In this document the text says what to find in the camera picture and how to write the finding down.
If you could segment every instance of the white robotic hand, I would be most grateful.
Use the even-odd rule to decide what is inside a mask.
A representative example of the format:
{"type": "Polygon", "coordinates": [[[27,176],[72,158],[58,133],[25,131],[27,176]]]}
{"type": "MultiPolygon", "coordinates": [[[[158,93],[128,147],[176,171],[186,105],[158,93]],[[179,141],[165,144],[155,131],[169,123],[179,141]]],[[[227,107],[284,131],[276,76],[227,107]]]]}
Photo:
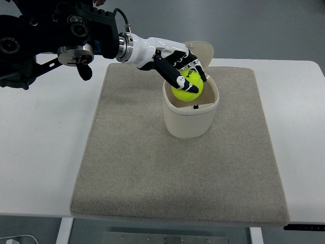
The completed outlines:
{"type": "Polygon", "coordinates": [[[185,44],[166,39],[143,39],[133,33],[122,33],[116,59],[124,64],[134,64],[140,70],[155,69],[171,86],[191,93],[198,93],[199,89],[179,70],[195,70],[204,82],[207,80],[200,61],[185,44]]]}

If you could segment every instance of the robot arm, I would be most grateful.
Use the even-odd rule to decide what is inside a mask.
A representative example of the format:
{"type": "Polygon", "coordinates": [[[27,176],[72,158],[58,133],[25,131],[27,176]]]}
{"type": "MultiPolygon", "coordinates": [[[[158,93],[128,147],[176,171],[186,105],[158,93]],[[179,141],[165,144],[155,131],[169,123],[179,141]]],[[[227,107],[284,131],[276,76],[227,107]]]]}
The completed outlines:
{"type": "Polygon", "coordinates": [[[105,58],[136,65],[140,70],[157,70],[173,87],[197,93],[195,85],[179,70],[194,69],[203,81],[206,77],[195,55],[182,43],[160,38],[142,39],[131,33],[117,32],[115,14],[82,3],[72,7],[57,5],[49,27],[38,27],[35,18],[0,16],[0,86],[28,89],[35,79],[60,65],[77,67],[88,80],[92,71],[88,64],[94,59],[93,49],[100,46],[105,58]],[[35,56],[56,52],[58,58],[39,65],[35,56]]]}

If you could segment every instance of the white cable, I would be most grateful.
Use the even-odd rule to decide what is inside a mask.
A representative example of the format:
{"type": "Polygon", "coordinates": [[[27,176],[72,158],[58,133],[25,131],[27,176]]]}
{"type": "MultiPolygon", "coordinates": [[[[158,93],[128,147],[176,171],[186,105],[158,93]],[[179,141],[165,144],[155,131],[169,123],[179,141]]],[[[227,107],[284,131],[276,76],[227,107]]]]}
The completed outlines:
{"type": "Polygon", "coordinates": [[[7,237],[1,237],[1,239],[10,239],[10,238],[16,238],[16,237],[23,237],[23,236],[28,236],[34,239],[34,241],[36,242],[36,244],[39,244],[39,242],[36,240],[36,238],[32,235],[14,235],[14,236],[7,236],[7,237]]]}

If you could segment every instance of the robot finger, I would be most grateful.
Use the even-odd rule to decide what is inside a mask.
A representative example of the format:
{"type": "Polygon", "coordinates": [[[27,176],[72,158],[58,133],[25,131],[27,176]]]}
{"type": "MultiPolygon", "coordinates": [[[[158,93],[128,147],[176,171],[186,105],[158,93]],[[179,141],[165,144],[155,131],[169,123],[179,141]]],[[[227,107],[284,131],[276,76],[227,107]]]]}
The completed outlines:
{"type": "Polygon", "coordinates": [[[153,58],[153,67],[174,88],[190,93],[198,93],[199,88],[182,76],[179,71],[160,55],[153,58]]]}

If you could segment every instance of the gray floor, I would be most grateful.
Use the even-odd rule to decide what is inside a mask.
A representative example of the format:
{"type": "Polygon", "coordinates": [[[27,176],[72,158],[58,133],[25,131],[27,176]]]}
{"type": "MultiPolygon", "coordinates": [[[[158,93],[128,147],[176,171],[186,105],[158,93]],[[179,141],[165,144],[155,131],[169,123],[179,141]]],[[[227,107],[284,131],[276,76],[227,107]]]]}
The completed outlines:
{"type": "MultiPolygon", "coordinates": [[[[0,216],[0,238],[16,235],[33,235],[39,244],[55,244],[60,218],[0,216]]],[[[35,244],[30,237],[16,238],[20,244],[35,244]]]]}
{"type": "MultiPolygon", "coordinates": [[[[103,6],[107,11],[114,8],[125,12],[132,31],[143,38],[206,41],[214,47],[214,58],[311,60],[325,73],[325,4],[322,0],[107,0],[103,6]]],[[[6,1],[0,2],[0,14],[19,16],[14,4],[6,1]]],[[[122,18],[117,17],[117,20],[123,31],[122,18]]],[[[56,233],[58,225],[58,219],[0,217],[0,236],[25,231],[47,233],[48,229],[56,233]]],[[[100,243],[93,240],[100,240],[102,231],[108,230],[211,233],[228,236],[230,243],[249,243],[245,228],[153,227],[136,223],[128,226],[88,220],[75,221],[70,243],[100,243]]],[[[267,228],[263,229],[263,235],[265,243],[325,243],[324,232],[267,228]]],[[[42,240],[40,243],[53,243],[53,238],[42,240]]]]}

